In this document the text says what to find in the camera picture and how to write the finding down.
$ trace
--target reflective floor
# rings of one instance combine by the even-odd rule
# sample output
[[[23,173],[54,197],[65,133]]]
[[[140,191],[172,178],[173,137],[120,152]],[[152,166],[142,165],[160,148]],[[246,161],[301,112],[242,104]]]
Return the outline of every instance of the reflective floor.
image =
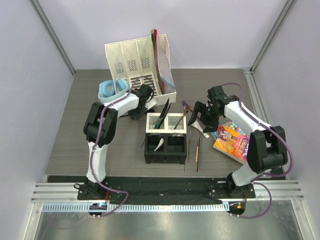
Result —
[[[262,213],[268,201],[251,201],[244,215]],[[101,219],[88,213],[44,212],[36,240],[302,240],[290,201],[274,201],[258,219],[237,219],[227,212],[118,213]],[[85,219],[67,230],[68,227]]]

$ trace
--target table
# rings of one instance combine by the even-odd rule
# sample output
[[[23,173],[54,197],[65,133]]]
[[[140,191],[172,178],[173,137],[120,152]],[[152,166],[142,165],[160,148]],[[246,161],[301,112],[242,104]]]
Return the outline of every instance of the table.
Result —
[[[196,101],[207,101],[207,90],[213,86],[236,82],[243,86],[243,102],[251,111],[253,105],[247,80],[242,69],[172,69],[176,85],[176,103],[173,103],[169,113],[182,113],[182,100],[193,106]],[[98,102],[99,83],[110,80],[111,74],[106,69],[77,70],[65,105],[60,126],[46,168],[48,175],[84,176],[88,171],[89,148],[83,133],[89,110],[94,102]],[[224,86],[228,95],[240,95],[239,87]],[[157,106],[156,112],[161,112],[163,106]],[[228,119],[221,118],[220,123]],[[146,164],[144,148],[140,146],[146,132],[146,116],[139,120],[129,117],[119,118],[116,133],[111,142],[106,159],[108,176],[128,177],[226,177],[242,165],[213,148],[214,139],[202,138],[202,164],[199,172],[195,162],[198,130],[188,126],[187,136],[191,130],[189,163],[184,165],[151,163]]]

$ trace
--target white compartment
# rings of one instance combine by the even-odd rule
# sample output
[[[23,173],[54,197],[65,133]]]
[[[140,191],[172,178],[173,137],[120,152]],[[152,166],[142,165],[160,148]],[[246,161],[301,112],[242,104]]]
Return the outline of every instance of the white compartment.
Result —
[[[187,133],[187,120],[184,117],[178,127],[174,129],[183,113],[168,113],[164,119],[160,129],[154,129],[158,121],[160,113],[148,113],[146,116],[145,132],[150,134],[186,134]]]
[[[158,40],[162,48],[159,50],[165,52],[170,65],[167,36],[165,34],[158,35]],[[106,44],[105,54],[114,82],[117,79],[125,78],[131,87],[138,77],[143,77],[135,83],[135,87],[139,87],[142,84],[149,85],[154,90],[154,98],[157,101],[156,106],[166,104],[168,98],[171,103],[176,102],[177,92],[161,94],[151,37]]]

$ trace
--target black and white organizer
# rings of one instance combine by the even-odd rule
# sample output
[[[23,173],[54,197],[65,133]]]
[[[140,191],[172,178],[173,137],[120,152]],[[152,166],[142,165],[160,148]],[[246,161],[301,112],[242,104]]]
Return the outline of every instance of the black and white organizer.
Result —
[[[160,113],[148,113],[145,128],[144,158],[150,163],[185,164],[187,158],[187,123],[182,113],[168,113],[159,129],[154,129]]]

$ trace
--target desk organizer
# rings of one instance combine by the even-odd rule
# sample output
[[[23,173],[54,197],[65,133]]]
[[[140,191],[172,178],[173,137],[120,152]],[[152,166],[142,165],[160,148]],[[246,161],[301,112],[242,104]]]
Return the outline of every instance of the desk organizer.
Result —
[[[187,158],[187,123],[184,117],[174,129],[182,113],[168,113],[160,129],[154,129],[160,113],[148,113],[146,117],[144,159],[150,163],[185,164]],[[153,151],[163,138],[163,145]]]
[[[158,41],[161,50],[167,57],[169,66],[171,66],[167,36],[165,34],[158,35]],[[114,83],[117,79],[124,78],[128,80],[131,87],[138,77],[142,77],[134,86],[149,85],[154,91],[154,99],[157,101],[156,106],[166,104],[168,98],[171,103],[176,102],[177,92],[162,94],[160,91],[151,37],[106,44],[105,55]]]

